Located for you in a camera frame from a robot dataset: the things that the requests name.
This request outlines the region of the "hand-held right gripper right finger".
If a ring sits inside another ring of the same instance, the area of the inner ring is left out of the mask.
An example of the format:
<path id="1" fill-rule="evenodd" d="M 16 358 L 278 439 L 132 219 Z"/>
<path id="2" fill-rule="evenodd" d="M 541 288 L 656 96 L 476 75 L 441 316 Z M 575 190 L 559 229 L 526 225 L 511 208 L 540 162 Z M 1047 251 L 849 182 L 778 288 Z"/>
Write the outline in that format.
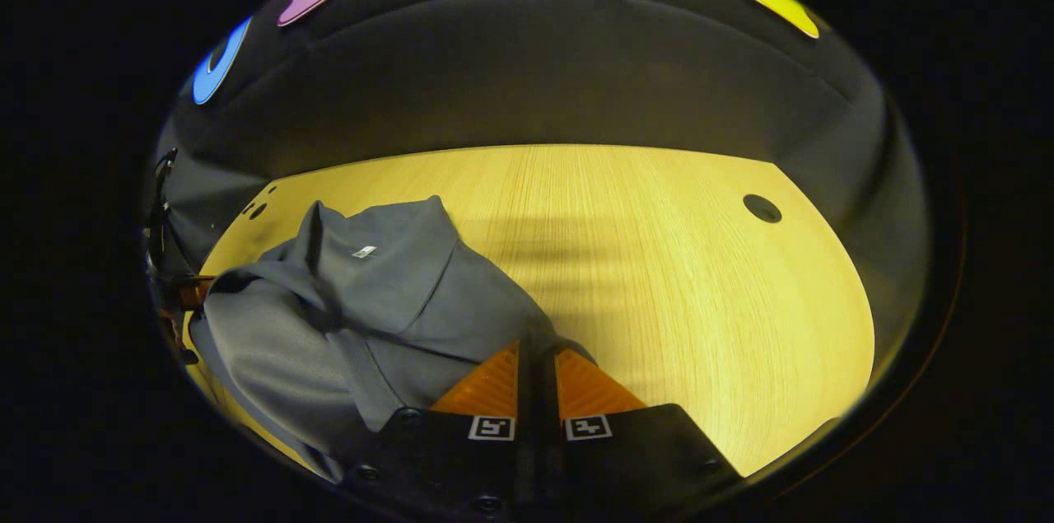
<path id="1" fill-rule="evenodd" d="M 742 474 L 680 405 L 649 405 L 573 349 L 551 357 L 557 419 L 543 489 L 570 511 L 678 511 Z"/>

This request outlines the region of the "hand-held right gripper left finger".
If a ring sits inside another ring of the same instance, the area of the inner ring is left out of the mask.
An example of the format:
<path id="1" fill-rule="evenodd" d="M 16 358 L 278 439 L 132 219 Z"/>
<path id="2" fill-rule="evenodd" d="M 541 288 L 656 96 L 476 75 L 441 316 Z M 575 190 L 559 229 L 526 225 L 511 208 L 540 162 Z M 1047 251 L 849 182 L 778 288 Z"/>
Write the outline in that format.
<path id="1" fill-rule="evenodd" d="M 343 492 L 393 518 L 510 520 L 523 346 L 508 344 L 428 407 L 393 411 L 347 468 Z"/>

